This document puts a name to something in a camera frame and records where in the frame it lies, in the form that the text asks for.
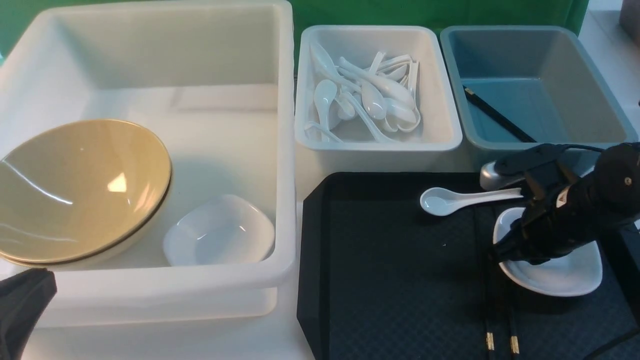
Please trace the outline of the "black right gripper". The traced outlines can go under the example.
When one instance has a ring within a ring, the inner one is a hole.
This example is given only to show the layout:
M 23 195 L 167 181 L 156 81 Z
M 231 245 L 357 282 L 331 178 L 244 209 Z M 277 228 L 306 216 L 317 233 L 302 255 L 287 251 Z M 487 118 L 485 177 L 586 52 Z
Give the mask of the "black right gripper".
M 569 255 L 616 228 L 614 214 L 601 202 L 595 170 L 556 191 L 551 200 L 534 201 L 505 237 L 489 251 L 495 264 L 524 261 L 541 265 Z

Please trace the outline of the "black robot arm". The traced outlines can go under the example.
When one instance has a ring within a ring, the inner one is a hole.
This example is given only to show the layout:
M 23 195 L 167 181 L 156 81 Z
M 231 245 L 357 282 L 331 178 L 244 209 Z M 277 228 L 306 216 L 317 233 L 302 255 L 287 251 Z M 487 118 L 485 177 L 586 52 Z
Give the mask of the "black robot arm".
M 560 160 L 569 149 L 569 144 L 542 143 L 492 162 L 499 179 L 494 187 L 524 181 L 532 196 L 490 251 L 496 264 L 541 265 L 639 218 L 637 142 L 597 148 L 594 168 L 582 177 Z

